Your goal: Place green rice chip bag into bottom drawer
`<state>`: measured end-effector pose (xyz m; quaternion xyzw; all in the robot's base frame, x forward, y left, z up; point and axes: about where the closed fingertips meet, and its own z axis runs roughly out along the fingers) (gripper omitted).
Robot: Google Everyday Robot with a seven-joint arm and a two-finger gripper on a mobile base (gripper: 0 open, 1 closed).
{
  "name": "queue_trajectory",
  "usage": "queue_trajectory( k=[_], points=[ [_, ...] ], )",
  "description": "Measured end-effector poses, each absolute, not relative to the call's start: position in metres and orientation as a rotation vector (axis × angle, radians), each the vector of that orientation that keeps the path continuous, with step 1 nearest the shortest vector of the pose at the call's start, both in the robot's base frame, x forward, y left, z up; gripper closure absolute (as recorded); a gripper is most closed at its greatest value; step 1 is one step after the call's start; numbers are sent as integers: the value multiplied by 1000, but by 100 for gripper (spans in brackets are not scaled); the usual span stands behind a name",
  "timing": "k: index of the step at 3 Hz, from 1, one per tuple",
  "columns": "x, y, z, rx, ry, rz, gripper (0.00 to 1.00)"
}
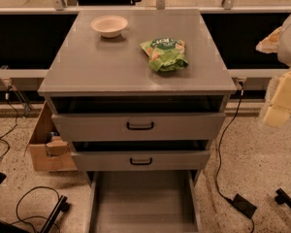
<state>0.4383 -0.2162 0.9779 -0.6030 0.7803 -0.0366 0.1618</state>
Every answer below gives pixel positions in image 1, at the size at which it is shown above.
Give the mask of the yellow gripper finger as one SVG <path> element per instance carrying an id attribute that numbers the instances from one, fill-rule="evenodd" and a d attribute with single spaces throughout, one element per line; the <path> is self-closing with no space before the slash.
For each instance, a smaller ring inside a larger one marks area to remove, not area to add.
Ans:
<path id="1" fill-rule="evenodd" d="M 291 71 L 279 79 L 262 123 L 273 128 L 282 126 L 291 117 Z"/>
<path id="2" fill-rule="evenodd" d="M 258 43 L 256 49 L 263 53 L 277 53 L 281 26 Z"/>

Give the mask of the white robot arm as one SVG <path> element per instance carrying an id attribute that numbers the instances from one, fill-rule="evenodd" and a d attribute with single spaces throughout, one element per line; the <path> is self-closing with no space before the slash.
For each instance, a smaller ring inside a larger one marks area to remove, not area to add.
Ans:
<path id="1" fill-rule="evenodd" d="M 260 41 L 256 49 L 263 53 L 276 53 L 278 61 L 289 67 L 283 75 L 270 80 L 260 113 L 261 124 L 276 129 L 291 117 L 291 15 Z"/>

